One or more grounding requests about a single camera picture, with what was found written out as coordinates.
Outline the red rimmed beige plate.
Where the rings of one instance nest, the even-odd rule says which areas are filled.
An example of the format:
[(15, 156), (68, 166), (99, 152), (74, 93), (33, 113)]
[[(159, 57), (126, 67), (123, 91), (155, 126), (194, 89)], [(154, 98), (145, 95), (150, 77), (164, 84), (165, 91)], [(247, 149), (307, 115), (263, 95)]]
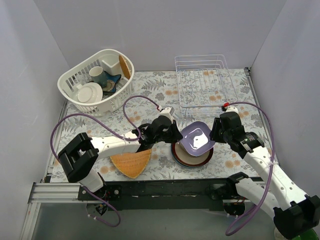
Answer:
[(181, 166), (186, 168), (198, 168), (207, 164), (214, 153), (214, 149), (210, 149), (200, 156), (193, 156), (187, 153), (187, 151), (179, 143), (171, 144), (171, 154), (173, 159)]

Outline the purple square bowl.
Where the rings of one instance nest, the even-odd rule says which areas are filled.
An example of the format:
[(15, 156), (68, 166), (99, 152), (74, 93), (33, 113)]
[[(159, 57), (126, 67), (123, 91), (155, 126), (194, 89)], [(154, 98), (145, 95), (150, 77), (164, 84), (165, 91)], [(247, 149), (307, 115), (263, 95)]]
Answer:
[(179, 141), (190, 153), (191, 151), (206, 152), (213, 149), (215, 142), (210, 140), (211, 129), (203, 121), (195, 121), (180, 131), (183, 139)]

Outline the beige square bowl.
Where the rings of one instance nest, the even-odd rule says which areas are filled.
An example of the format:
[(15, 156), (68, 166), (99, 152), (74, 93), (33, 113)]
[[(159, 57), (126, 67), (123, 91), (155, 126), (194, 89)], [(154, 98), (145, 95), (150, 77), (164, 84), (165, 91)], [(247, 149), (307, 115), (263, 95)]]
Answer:
[(211, 151), (211, 150), (208, 150), (206, 152), (202, 152), (198, 150), (192, 150), (191, 152), (188, 152), (187, 149), (184, 148), (181, 143), (176, 143), (174, 149), (175, 149), (174, 150), (175, 155), (182, 160), (185, 158), (189, 158), (189, 159), (204, 158), (204, 157), (207, 157)]

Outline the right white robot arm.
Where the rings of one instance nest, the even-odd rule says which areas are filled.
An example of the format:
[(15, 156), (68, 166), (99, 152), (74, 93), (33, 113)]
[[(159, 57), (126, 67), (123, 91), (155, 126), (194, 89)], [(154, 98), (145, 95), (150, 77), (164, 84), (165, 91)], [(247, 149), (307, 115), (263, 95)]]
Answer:
[(226, 186), (230, 198), (242, 196), (250, 200), (257, 209), (262, 209), (272, 218), (286, 239), (293, 239), (319, 225), (320, 198), (309, 196), (288, 177), (272, 160), (259, 136), (245, 131), (236, 112), (229, 111), (216, 117), (210, 138), (217, 143), (228, 144), (265, 183), (261, 188), (243, 172), (231, 175)]

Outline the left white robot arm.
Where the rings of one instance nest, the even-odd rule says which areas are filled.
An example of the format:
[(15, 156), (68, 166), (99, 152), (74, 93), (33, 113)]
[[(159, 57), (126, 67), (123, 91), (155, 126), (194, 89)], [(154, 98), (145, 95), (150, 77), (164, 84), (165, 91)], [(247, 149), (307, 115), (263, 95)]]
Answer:
[(101, 200), (107, 191), (104, 180), (93, 170), (97, 160), (143, 152), (159, 142), (172, 144), (182, 138), (176, 121), (161, 115), (120, 137), (89, 137), (87, 133), (79, 133), (58, 153), (57, 159), (70, 183), (80, 183), (95, 200)]

